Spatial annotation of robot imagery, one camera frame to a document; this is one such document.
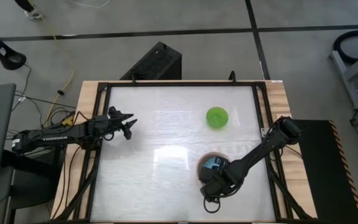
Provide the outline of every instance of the orange and black striped edge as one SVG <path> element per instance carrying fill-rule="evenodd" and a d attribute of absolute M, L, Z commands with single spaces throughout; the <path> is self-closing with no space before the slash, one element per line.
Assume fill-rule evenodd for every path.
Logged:
<path fill-rule="evenodd" d="M 351 172 L 349 170 L 349 166 L 347 165 L 345 153 L 344 153 L 344 151 L 342 149 L 342 144 L 341 144 L 341 140 L 340 140 L 339 135 L 338 135 L 338 131 L 336 131 L 336 126 L 335 126 L 334 121 L 329 121 L 329 123 L 331 124 L 331 127 L 333 129 L 333 133 L 334 133 L 334 136 L 335 136 L 335 140 L 336 140 L 336 144 L 337 144 L 337 147 L 338 147 L 338 150 L 339 150 L 339 154 L 341 155 L 343 166 L 345 168 L 346 175 L 347 175 L 347 178 L 349 180 L 349 185 L 351 186 L 351 190 L 352 190 L 352 193 L 353 193 L 354 201 L 355 201 L 357 209 L 358 209 L 358 194 L 357 194 L 357 190 L 356 190 L 356 187 L 354 186 L 354 182 L 353 182 L 352 174 L 351 174 Z"/>

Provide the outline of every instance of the floor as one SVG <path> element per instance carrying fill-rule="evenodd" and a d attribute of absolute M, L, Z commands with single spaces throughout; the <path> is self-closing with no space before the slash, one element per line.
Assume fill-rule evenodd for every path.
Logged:
<path fill-rule="evenodd" d="M 104 0 L 78 2 L 100 6 Z M 328 59 L 336 37 L 358 29 L 358 0 L 111 0 L 101 9 L 64 0 L 35 3 L 44 22 L 26 19 L 13 0 L 0 0 L 0 37 L 32 67 L 28 96 L 52 101 L 74 68 L 59 103 L 75 106 L 83 80 L 117 80 L 161 41 L 183 54 L 183 79 L 225 80 L 235 70 L 242 80 L 283 80 L 294 118 L 336 123 L 358 191 L 352 105 Z M 358 56 L 358 39 L 343 46 Z M 0 64 L 0 84 L 23 90 L 28 71 Z M 50 105 L 38 106 L 44 120 Z M 27 100 L 9 128 L 38 128 L 39 119 Z M 40 205 L 19 210 L 16 223 L 47 218 Z"/>

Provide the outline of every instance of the black box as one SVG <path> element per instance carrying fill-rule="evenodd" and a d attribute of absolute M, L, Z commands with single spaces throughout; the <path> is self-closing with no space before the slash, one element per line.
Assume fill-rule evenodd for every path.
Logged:
<path fill-rule="evenodd" d="M 181 80 L 181 53 L 158 42 L 120 80 Z"/>

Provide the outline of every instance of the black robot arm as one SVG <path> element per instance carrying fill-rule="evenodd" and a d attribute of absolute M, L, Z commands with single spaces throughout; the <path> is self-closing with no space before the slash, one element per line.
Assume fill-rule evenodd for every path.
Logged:
<path fill-rule="evenodd" d="M 300 134 L 301 131 L 291 118 L 281 117 L 269 129 L 263 142 L 242 159 L 229 162 L 225 158 L 216 157 L 217 166 L 200 169 L 200 181 L 205 184 L 201 193 L 205 200 L 218 203 L 219 198 L 236 193 L 252 166 L 273 150 L 286 144 L 296 144 Z"/>
<path fill-rule="evenodd" d="M 100 146 L 100 139 L 107 134 L 122 130 L 127 140 L 131 139 L 130 128 L 136 119 L 126 124 L 122 122 L 133 114 L 122 114 L 115 107 L 110 107 L 108 115 L 94 116 L 84 123 L 73 126 L 56 124 L 40 130 L 25 130 L 12 139 L 12 152 L 18 155 L 33 151 L 38 147 L 57 146 L 61 144 L 79 144 L 83 149 L 95 150 Z"/>

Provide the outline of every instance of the wooden table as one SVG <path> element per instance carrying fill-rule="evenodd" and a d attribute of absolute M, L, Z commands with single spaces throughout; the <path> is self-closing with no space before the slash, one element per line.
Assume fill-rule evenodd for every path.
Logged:
<path fill-rule="evenodd" d="M 116 83 L 122 83 L 122 82 L 130 82 L 130 81 L 85 81 L 83 82 L 83 86 L 81 89 L 80 97 L 77 104 L 77 111 L 81 111 L 86 117 L 92 117 L 93 114 L 93 107 L 94 107 L 94 101 L 96 98 L 96 92 L 99 82 L 116 82 Z M 177 81 L 163 81 L 163 80 L 153 80 L 153 81 L 138 81 L 138 82 L 183 82 L 182 80 Z M 229 80 L 198 80 L 198 81 L 192 81 L 192 82 L 231 82 Z M 288 105 L 287 96 L 284 89 L 284 84 L 282 81 L 265 81 L 266 88 L 267 88 L 267 94 L 268 94 L 268 100 L 270 103 L 270 110 L 272 112 L 273 120 L 275 121 L 277 118 L 281 116 L 291 116 L 290 107 Z M 260 107 L 262 110 L 262 117 L 264 119 L 265 126 L 268 126 L 267 122 L 267 116 L 265 112 L 265 105 L 262 98 L 262 94 L 259 94 L 260 96 Z M 99 113 L 102 113 L 102 106 L 103 104 L 100 104 L 99 107 Z M 77 123 L 84 122 L 84 118 L 81 116 L 78 117 Z M 80 150 L 76 153 L 75 158 L 73 159 L 73 163 L 71 165 L 71 175 L 70 175 L 70 185 L 67 187 L 68 182 L 68 171 L 69 171 L 69 165 L 71 158 L 74 155 L 74 152 L 78 148 L 77 145 L 69 145 L 67 147 L 67 153 L 65 158 L 65 171 L 66 171 L 66 185 L 63 189 L 63 170 L 60 175 L 60 181 L 59 186 L 56 192 L 55 197 L 55 203 L 53 205 L 52 209 L 52 216 L 58 209 L 60 199 L 63 194 L 63 202 L 60 205 L 60 208 L 57 210 L 56 217 L 64 210 L 65 208 L 65 200 L 68 198 L 68 202 L 71 201 L 73 196 L 76 194 L 78 190 L 78 185 L 80 182 L 80 175 L 83 167 L 83 160 L 85 151 Z M 299 147 L 293 146 L 295 150 L 297 150 L 300 153 Z M 305 210 L 306 213 L 311 215 L 312 217 L 316 216 L 316 210 L 314 208 L 313 199 L 311 196 L 311 191 L 308 183 L 308 179 L 306 176 L 305 167 L 303 165 L 302 159 L 295 154 L 294 152 L 291 152 L 290 150 L 284 150 L 282 155 L 282 164 L 283 164 L 283 170 L 285 174 L 285 179 L 287 182 L 288 190 L 291 192 L 291 194 L 294 196 L 295 200 L 299 203 L 299 205 Z M 88 171 L 91 169 L 91 165 L 93 164 L 92 156 L 89 159 L 89 166 Z M 80 210 L 80 218 L 85 217 L 85 211 L 86 211 L 86 204 L 88 202 L 88 192 L 89 189 L 85 192 L 82 203 L 81 203 L 81 210 Z M 278 190 L 278 199 L 279 199 L 279 206 L 280 206 L 280 212 L 282 217 L 286 217 L 286 211 L 285 206 L 283 202 L 283 197 L 281 192 Z"/>

